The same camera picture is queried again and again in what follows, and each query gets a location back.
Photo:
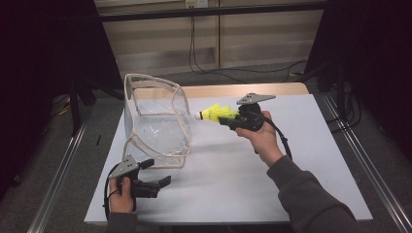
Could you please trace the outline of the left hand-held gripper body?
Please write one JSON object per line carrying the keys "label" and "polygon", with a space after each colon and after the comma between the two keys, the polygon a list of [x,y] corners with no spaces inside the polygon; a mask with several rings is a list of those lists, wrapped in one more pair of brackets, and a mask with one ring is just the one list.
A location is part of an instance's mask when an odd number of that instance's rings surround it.
{"label": "left hand-held gripper body", "polygon": [[157,183],[144,183],[139,178],[139,172],[142,170],[131,155],[127,155],[119,164],[117,164],[109,173],[108,179],[116,179],[118,188],[121,188],[122,179],[130,178],[130,194],[133,198],[156,198],[160,187]]}

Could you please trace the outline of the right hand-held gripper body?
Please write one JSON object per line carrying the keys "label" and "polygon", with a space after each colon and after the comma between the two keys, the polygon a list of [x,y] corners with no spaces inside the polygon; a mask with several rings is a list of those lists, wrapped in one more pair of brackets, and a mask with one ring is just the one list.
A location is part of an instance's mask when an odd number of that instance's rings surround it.
{"label": "right hand-held gripper body", "polygon": [[264,120],[259,102],[274,99],[275,95],[248,93],[236,102],[239,105],[238,115],[230,124],[230,129],[243,128],[250,131],[259,131]]}

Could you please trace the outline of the clear plastic bag beige trim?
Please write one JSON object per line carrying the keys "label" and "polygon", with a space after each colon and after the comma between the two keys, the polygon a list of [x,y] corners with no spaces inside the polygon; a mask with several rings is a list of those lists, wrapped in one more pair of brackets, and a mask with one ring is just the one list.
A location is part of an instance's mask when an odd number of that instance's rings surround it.
{"label": "clear plastic bag beige trim", "polygon": [[191,151],[189,101],[176,83],[127,74],[124,88],[124,155],[152,158],[156,168],[182,168]]}

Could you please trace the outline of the person's right hand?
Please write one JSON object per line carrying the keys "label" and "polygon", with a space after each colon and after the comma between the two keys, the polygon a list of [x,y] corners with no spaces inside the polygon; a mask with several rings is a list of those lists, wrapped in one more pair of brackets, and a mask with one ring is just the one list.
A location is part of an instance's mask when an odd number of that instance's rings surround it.
{"label": "person's right hand", "polygon": [[239,137],[251,142],[260,159],[268,167],[284,156],[277,143],[276,131],[268,122],[265,122],[259,131],[236,128],[235,132]]}

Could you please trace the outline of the person's left hand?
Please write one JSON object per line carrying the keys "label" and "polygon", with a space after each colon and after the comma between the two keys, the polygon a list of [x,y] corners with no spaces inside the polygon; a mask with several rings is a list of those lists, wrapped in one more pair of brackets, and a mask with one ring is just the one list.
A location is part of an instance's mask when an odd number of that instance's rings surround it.
{"label": "person's left hand", "polygon": [[109,205],[112,213],[131,214],[133,212],[133,199],[130,195],[130,178],[122,179],[121,188],[117,186],[117,180],[111,179],[109,182],[110,197]]}

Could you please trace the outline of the black metal stand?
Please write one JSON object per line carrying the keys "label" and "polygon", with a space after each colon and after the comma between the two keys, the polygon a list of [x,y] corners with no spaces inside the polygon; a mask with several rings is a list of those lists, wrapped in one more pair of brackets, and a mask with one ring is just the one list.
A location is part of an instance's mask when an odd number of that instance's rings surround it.
{"label": "black metal stand", "polygon": [[79,101],[82,100],[86,106],[92,106],[96,103],[96,97],[93,90],[98,89],[112,97],[123,100],[124,97],[119,92],[108,86],[88,78],[75,78],[70,82],[69,97],[70,108],[72,113],[73,130],[72,135],[76,136],[82,127]]}

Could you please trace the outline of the black metal bar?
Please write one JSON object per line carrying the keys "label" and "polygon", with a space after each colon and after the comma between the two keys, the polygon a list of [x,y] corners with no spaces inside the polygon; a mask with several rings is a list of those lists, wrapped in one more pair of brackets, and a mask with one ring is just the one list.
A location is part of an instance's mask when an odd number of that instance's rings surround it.
{"label": "black metal bar", "polygon": [[101,22],[165,19],[177,17],[214,17],[247,14],[265,14],[282,12],[317,11],[329,7],[328,2],[307,2],[291,4],[253,5],[235,7],[213,7],[198,9],[162,10],[154,12],[104,14],[99,15],[97,20]]}

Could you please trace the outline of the black curtain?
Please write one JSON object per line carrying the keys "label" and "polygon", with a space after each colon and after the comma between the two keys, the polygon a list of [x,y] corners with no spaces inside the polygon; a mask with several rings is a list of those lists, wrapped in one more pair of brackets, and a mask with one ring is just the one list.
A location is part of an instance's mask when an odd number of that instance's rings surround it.
{"label": "black curtain", "polygon": [[95,0],[0,0],[0,200],[32,156],[52,99],[122,87]]}
{"label": "black curtain", "polygon": [[412,0],[325,0],[305,70],[345,80],[412,160]]}

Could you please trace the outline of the aluminium floor rail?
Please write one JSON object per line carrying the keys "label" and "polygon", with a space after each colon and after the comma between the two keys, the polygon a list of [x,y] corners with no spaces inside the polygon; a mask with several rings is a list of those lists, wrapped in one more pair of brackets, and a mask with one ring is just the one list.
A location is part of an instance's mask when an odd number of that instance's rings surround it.
{"label": "aluminium floor rail", "polygon": [[337,122],[338,131],[343,133],[346,141],[349,143],[363,171],[371,181],[371,184],[389,212],[396,227],[400,233],[412,233],[412,220],[406,214],[400,202],[378,172],[350,124],[345,122],[338,114],[337,104],[332,97],[324,96],[323,99]]}
{"label": "aluminium floor rail", "polygon": [[27,230],[27,233],[44,233],[60,190],[63,186],[63,182],[67,177],[73,159],[77,153],[82,138],[84,137],[86,125],[91,118],[92,112],[92,107],[86,109],[84,121],[80,124],[78,131],[71,137],[69,145],[52,179],[51,185],[49,186],[48,191]]}

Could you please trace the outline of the white wall socket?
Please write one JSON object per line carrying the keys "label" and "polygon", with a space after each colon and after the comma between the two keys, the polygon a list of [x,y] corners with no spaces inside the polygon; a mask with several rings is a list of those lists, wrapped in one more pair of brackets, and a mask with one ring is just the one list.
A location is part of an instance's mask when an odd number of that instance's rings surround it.
{"label": "white wall socket", "polygon": [[185,0],[186,7],[191,8],[207,8],[209,6],[208,0]]}

